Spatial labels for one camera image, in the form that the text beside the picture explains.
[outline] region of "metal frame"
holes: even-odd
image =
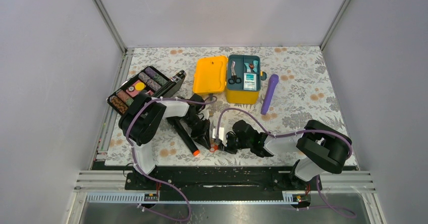
[[[131,66],[132,55],[134,49],[128,49],[122,58],[121,63],[118,66],[116,77],[112,86],[111,92],[118,89],[127,79],[129,67]],[[98,138],[96,139],[95,147],[93,150],[93,158],[89,164],[88,169],[92,168],[93,159],[103,159],[105,155],[102,153],[106,152],[109,148],[110,139],[112,137],[114,124],[116,122],[117,112],[114,111],[110,106],[106,106],[104,111],[104,117],[100,124],[100,129],[97,134]]]
[[[321,48],[321,51],[324,51],[324,48],[326,48],[327,43],[329,42],[339,21],[342,19],[342,16],[345,13],[346,9],[348,8],[350,2],[351,0],[343,0],[342,5],[339,8],[339,11],[337,11],[337,14],[333,19],[333,22],[331,23],[329,29],[327,30],[326,35],[324,36],[323,40],[321,41],[321,44],[319,45],[319,47]]]
[[[320,175],[323,192],[359,193],[371,223],[386,223],[379,205],[375,186],[368,171],[343,171],[340,175],[323,173]],[[152,191],[125,190],[126,177],[122,171],[81,171],[75,185],[75,201],[67,223],[79,223],[86,202],[130,203],[138,196]],[[283,191],[284,201],[190,201],[194,204],[290,204],[289,196],[302,194],[301,191]],[[165,204],[183,204],[184,201],[160,201]]]
[[[96,8],[98,9],[99,13],[101,14],[102,19],[105,22],[105,25],[109,29],[110,33],[112,34],[113,39],[115,40],[116,44],[118,45],[120,51],[122,53],[126,52],[126,45],[124,44],[122,38],[120,37],[119,32],[117,31],[115,25],[113,24],[112,19],[110,18],[109,14],[107,13],[107,10],[104,7],[104,4],[101,0],[93,0],[93,2],[96,5]]]
[[[124,54],[123,60],[121,61],[118,67],[118,73],[114,81],[112,91],[119,88],[120,85],[126,80],[128,71],[131,65],[132,56],[134,53],[133,48],[127,48],[123,40],[120,37],[114,23],[112,22],[109,14],[107,13],[101,0],[93,0],[99,13],[101,14],[107,28],[112,34],[113,39],[115,40],[118,48]],[[343,14],[348,8],[351,0],[344,0],[341,4],[335,18],[333,19],[326,35],[324,36],[321,44],[319,45],[321,51],[324,50],[327,43],[329,42],[333,32],[335,31],[339,21],[341,20]],[[107,107],[104,113],[103,122],[99,130],[99,138],[97,139],[96,147],[94,148],[95,159],[102,159],[105,157],[102,154],[108,149],[110,139],[112,136],[112,131],[114,124],[116,122],[117,113],[112,110],[110,107]],[[369,215],[371,223],[386,223],[385,216],[380,207],[378,200],[378,195],[376,189],[371,180],[371,175],[366,171],[343,171],[340,175],[332,175],[329,173],[323,173],[320,175],[320,179],[323,183],[324,192],[328,193],[355,193],[358,192],[364,199],[364,204]],[[79,223],[80,218],[83,213],[84,205],[87,201],[93,200],[93,197],[96,193],[101,194],[102,196],[116,196],[122,197],[118,201],[123,201],[123,199],[129,199],[130,196],[140,196],[144,194],[144,191],[128,191],[125,190],[125,181],[126,177],[123,176],[122,171],[81,171],[78,176],[78,180],[75,185],[75,190],[73,193],[72,205],[68,210],[67,223]],[[210,202],[200,202],[200,201],[191,201],[191,203],[199,204],[279,204],[284,203],[288,204],[287,196],[291,194],[302,194],[302,192],[296,191],[283,191],[284,200],[281,201],[210,201]],[[170,204],[181,204],[184,201],[169,201]]]

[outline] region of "small card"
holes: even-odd
[[[257,75],[244,73],[244,90],[257,90]]]

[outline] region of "purple cylinder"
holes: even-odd
[[[274,96],[275,87],[279,82],[279,77],[276,74],[272,74],[267,84],[266,96],[264,97],[263,105],[261,106],[261,114],[266,115],[271,105],[272,97]]]

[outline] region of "black scissors handle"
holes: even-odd
[[[232,75],[230,79],[228,79],[229,84],[240,84],[242,83],[242,79],[236,77],[236,75]]]

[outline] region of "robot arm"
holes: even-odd
[[[227,143],[222,146],[223,151],[235,153],[237,149],[250,148],[251,152],[259,157],[270,157],[283,152],[303,152],[307,158],[298,160],[290,173],[290,178],[298,179],[301,184],[325,171],[340,174],[348,156],[348,146],[342,140],[328,134],[302,133],[276,138],[257,132],[243,120],[236,122],[232,129],[233,132],[226,134]],[[316,120],[308,121],[302,130],[333,132],[352,144],[347,136]]]
[[[134,98],[128,110],[119,119],[119,127],[124,135],[141,108],[152,99],[154,98],[144,92],[139,93]],[[189,100],[204,102],[202,97],[197,94],[194,94]],[[158,101],[149,105],[138,117],[131,129],[129,138],[134,142],[136,148],[135,155],[133,155],[134,161],[139,163],[145,173],[149,174],[155,167],[151,141],[162,119],[167,119],[168,123],[174,127],[193,155],[199,154],[199,150],[193,141],[207,149],[210,148],[209,120],[200,119],[197,115],[201,108],[202,105],[182,101]],[[190,136],[182,126],[181,119],[191,129]]]

